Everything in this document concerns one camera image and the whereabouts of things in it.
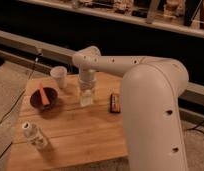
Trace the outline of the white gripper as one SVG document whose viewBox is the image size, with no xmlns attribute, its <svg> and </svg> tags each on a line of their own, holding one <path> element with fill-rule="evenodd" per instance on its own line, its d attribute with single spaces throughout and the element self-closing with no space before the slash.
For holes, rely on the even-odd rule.
<svg viewBox="0 0 204 171">
<path fill-rule="evenodd" d="M 90 98 L 92 99 L 94 97 L 95 93 L 95 85 L 96 85 L 96 80 L 78 80 L 79 83 L 79 88 L 80 88 L 80 96 L 82 99 L 87 99 Z"/>
</svg>

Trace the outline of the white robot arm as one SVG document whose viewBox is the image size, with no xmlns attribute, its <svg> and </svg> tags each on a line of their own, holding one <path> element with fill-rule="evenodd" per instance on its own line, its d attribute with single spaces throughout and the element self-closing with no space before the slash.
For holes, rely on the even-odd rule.
<svg viewBox="0 0 204 171">
<path fill-rule="evenodd" d="M 178 97 L 189 76 L 174 59 L 103 56 L 95 46 L 72 56 L 80 79 L 101 71 L 121 78 L 120 106 L 130 171 L 188 171 Z"/>
</svg>

